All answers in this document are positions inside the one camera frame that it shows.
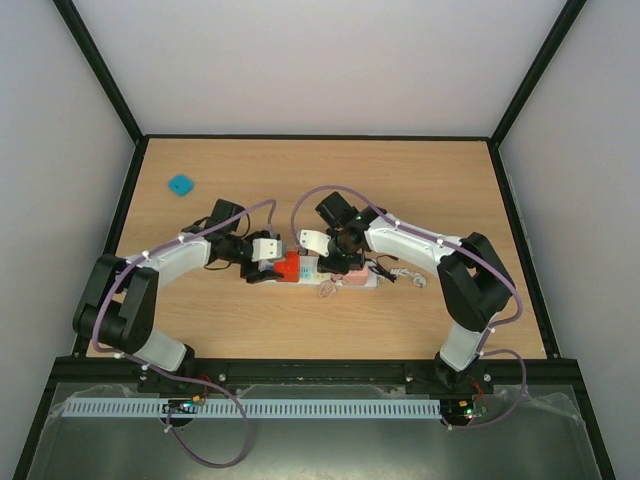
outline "blue object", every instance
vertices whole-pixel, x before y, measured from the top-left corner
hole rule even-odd
[[[184,197],[187,193],[193,190],[193,180],[186,175],[176,175],[169,180],[169,188],[176,195]]]

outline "white corner wall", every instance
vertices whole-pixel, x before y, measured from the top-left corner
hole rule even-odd
[[[133,144],[51,1],[0,4],[0,478],[101,253]]]
[[[640,3],[587,2],[503,144],[562,354],[640,471]]]
[[[491,135],[564,0],[76,0],[145,133]]]

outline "wooden table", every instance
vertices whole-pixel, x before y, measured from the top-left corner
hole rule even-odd
[[[179,173],[195,182],[185,197],[167,187]],[[491,336],[487,350],[509,347],[525,358],[545,358],[484,142],[151,139],[118,255],[175,237],[208,215],[218,198],[245,207],[277,199],[274,226],[292,246],[292,207],[302,194],[324,184],[355,188],[402,220],[429,230],[486,235],[526,306],[517,323]],[[308,200],[298,228],[325,228],[314,207],[329,193]],[[267,209],[252,215],[253,227],[264,228],[266,215]],[[385,262],[389,268],[394,263]],[[401,278],[372,291],[341,290],[321,299],[312,288],[248,285],[237,265],[220,272],[201,269],[161,290],[155,326],[191,345],[199,357],[430,359],[443,344],[451,319],[438,280],[428,280],[424,289]],[[511,301],[505,315],[514,310]]]

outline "white power strip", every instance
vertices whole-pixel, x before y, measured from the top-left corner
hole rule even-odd
[[[364,285],[349,285],[348,283],[343,283],[338,280],[336,282],[337,288],[351,288],[351,289],[360,289],[360,290],[371,290],[378,286],[378,276],[369,270],[369,266],[373,265],[371,262],[365,263],[365,270],[367,271],[367,281]],[[268,280],[262,283],[270,283],[277,285],[292,285],[292,286],[302,286],[302,287],[317,287],[322,282],[327,280],[331,280],[330,273],[320,273],[318,272],[318,257],[311,255],[304,255],[300,257],[300,278],[297,283],[292,282],[276,282],[275,280]]]

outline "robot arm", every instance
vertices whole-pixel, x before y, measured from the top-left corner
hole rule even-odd
[[[399,220],[384,210],[396,226],[371,208],[358,212],[337,192],[325,198],[316,211],[329,225],[327,234],[302,230],[299,238],[302,247],[320,255],[319,270],[344,274],[362,268],[364,252],[373,251],[406,260],[440,279],[453,324],[438,358],[445,367],[441,380],[445,384],[454,383],[444,377],[455,377],[477,358],[477,348],[487,326],[504,309],[511,293],[490,272],[445,244],[473,252],[511,281],[489,241],[479,233],[467,238],[445,236],[402,222],[409,230],[436,239],[430,241],[398,229]]]
[[[243,207],[218,200],[212,214],[206,217],[204,229],[215,226],[242,212]],[[234,235],[239,220],[213,233],[198,237],[204,229],[196,224],[183,229],[179,242],[154,255],[144,252],[145,259],[127,275],[117,293],[126,292],[122,301],[110,300],[100,324],[98,341],[121,352],[135,355],[160,368],[175,372],[194,357],[193,349],[154,328],[157,292],[190,270],[202,268],[215,260],[240,265],[240,276],[248,283],[277,278],[273,271],[261,271],[259,262],[283,256],[284,245],[279,236],[272,238],[266,230],[248,236]],[[98,311],[114,285],[116,276],[139,255],[120,258],[103,255],[96,262],[73,319],[73,328],[90,339]]]

